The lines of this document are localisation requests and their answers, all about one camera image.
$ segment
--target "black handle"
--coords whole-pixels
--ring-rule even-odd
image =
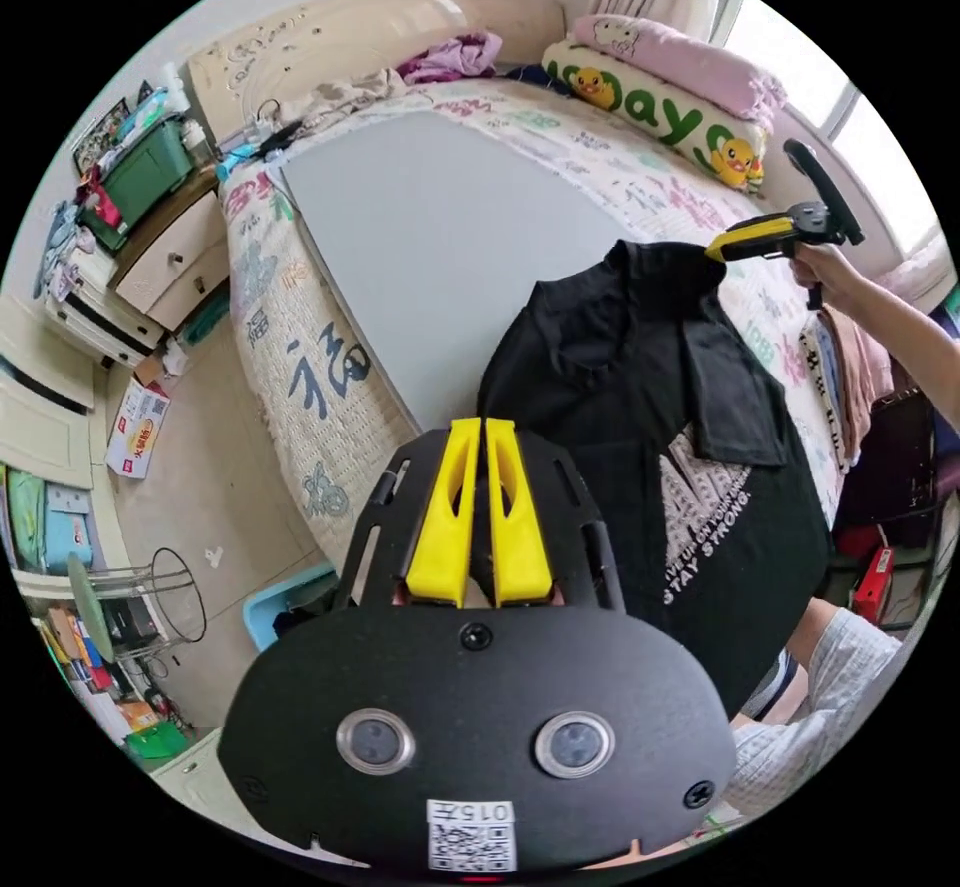
[[[814,284],[807,292],[807,310],[823,310],[822,284]]]
[[[845,240],[849,240],[851,244],[863,243],[863,229],[857,223],[857,218],[853,216],[853,211],[847,206],[843,195],[837,190],[836,184],[817,160],[813,148],[790,138],[783,142],[783,152],[790,159],[790,163],[816,187],[827,208],[830,227],[836,235],[832,238],[834,242],[838,245]]]

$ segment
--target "qr code label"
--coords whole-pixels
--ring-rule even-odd
[[[505,873],[517,869],[511,803],[430,800],[427,823],[431,870]]]

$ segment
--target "floral bedsheet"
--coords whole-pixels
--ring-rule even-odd
[[[637,240],[706,245],[763,205],[723,187],[630,125],[579,101],[506,80],[433,84],[379,101],[319,135],[432,110],[479,130],[563,177],[635,231]],[[317,545],[342,569],[355,517],[383,467],[414,432],[358,343],[314,261],[277,164],[239,169],[220,196],[228,221],[231,316],[287,486]],[[806,295],[788,265],[731,264],[727,314],[784,386],[824,515],[832,523],[842,474],[799,347]]]

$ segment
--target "pink towel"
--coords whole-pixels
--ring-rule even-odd
[[[500,37],[489,31],[461,34],[404,61],[397,67],[397,73],[408,87],[462,77],[492,77],[493,62],[502,46]]]
[[[590,14],[573,25],[573,39],[609,57],[682,87],[765,130],[787,102],[783,84],[768,71],[653,20]]]
[[[820,317],[830,331],[843,374],[843,442],[846,456],[855,459],[870,430],[870,409],[893,392],[890,355],[846,314],[824,307]]]

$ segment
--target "purple clothing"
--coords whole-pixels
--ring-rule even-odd
[[[397,73],[408,87],[462,77],[492,77],[493,62],[502,46],[503,40],[489,31],[460,34],[404,61],[397,67]]]

